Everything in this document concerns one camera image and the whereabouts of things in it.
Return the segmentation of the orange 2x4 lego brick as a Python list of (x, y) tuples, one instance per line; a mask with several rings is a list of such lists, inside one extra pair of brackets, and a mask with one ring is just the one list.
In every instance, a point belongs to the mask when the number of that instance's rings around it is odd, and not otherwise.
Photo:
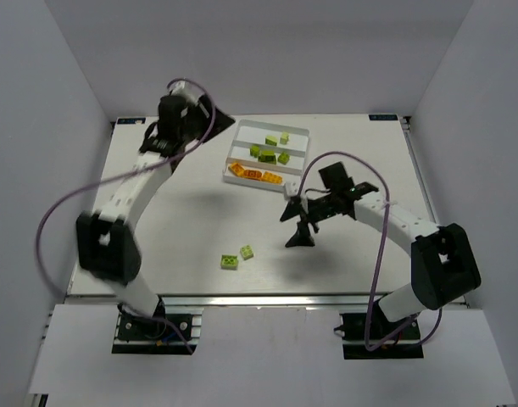
[(271, 173), (269, 171), (265, 171), (262, 174), (260, 180), (263, 182), (276, 184), (276, 185), (281, 185), (283, 183), (283, 178), (281, 176), (279, 176), (275, 173)]

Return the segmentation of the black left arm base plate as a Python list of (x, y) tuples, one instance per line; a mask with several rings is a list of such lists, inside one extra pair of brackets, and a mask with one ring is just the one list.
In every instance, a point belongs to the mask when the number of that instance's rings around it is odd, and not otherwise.
[(198, 346), (202, 316), (183, 311), (166, 314), (184, 337), (165, 322), (154, 322), (133, 315), (123, 304), (118, 305), (118, 320), (114, 330), (113, 354), (185, 355), (190, 356)]

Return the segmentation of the pale lime 2x2 brick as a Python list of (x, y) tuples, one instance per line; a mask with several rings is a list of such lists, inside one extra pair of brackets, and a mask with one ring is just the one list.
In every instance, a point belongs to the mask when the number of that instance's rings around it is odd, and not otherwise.
[(240, 248), (240, 255), (244, 260), (248, 260), (254, 256), (254, 251), (250, 245), (245, 245)]

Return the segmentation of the lime 2x3 lego brick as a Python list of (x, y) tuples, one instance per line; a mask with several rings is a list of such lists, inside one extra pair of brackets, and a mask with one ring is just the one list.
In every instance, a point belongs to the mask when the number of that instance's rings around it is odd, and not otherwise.
[(265, 137), (265, 143), (267, 145), (276, 146), (278, 144), (278, 138), (272, 135), (267, 135)]

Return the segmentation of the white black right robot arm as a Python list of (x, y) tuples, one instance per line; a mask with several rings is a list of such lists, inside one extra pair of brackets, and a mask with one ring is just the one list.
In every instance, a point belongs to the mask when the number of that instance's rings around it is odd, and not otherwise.
[(287, 206), (280, 220), (297, 218), (287, 247), (312, 247), (319, 224), (347, 215), (385, 234), (410, 258), (410, 282), (374, 301), (370, 328), (388, 333), (425, 309), (437, 310), (481, 286), (482, 279), (465, 229), (422, 220), (391, 203), (369, 182), (354, 183), (342, 163), (320, 170), (326, 194), (308, 198), (293, 183), (284, 186)]

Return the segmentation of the orange curved lego brick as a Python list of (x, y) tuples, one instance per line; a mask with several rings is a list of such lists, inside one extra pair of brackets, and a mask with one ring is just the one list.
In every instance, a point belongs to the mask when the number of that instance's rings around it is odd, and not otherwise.
[(259, 170), (250, 170), (250, 169), (246, 169), (242, 176), (246, 179), (251, 179), (251, 180), (261, 180), (262, 179), (262, 172), (259, 171)]

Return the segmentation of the orange sloped lego brick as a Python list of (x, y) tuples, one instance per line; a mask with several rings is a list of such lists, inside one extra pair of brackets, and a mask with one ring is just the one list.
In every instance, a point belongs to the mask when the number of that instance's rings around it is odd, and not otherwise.
[(244, 177), (245, 168), (238, 162), (233, 162), (228, 165), (228, 170), (237, 177)]

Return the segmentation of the lime 2x2 lego brick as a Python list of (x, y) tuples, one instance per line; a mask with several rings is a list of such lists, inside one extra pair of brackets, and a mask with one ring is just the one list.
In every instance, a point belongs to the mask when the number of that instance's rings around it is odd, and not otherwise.
[(277, 162), (279, 164), (287, 164), (290, 160), (290, 154), (289, 153), (280, 153), (277, 157)]

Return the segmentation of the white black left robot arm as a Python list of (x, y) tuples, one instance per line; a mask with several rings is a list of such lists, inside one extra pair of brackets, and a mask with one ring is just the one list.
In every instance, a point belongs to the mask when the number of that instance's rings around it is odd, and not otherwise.
[(163, 96), (158, 118), (145, 131), (130, 174), (109, 201), (75, 222), (80, 267), (111, 287), (127, 312), (147, 320), (164, 317), (161, 298), (141, 275), (142, 255), (134, 231), (158, 189), (185, 154), (234, 125), (232, 116), (206, 96)]

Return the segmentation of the lime sloped lego brick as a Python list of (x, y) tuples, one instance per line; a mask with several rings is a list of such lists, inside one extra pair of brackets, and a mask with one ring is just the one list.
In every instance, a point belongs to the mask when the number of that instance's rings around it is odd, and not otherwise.
[(261, 150), (258, 156), (258, 161), (267, 164), (276, 164), (276, 152), (272, 150)]

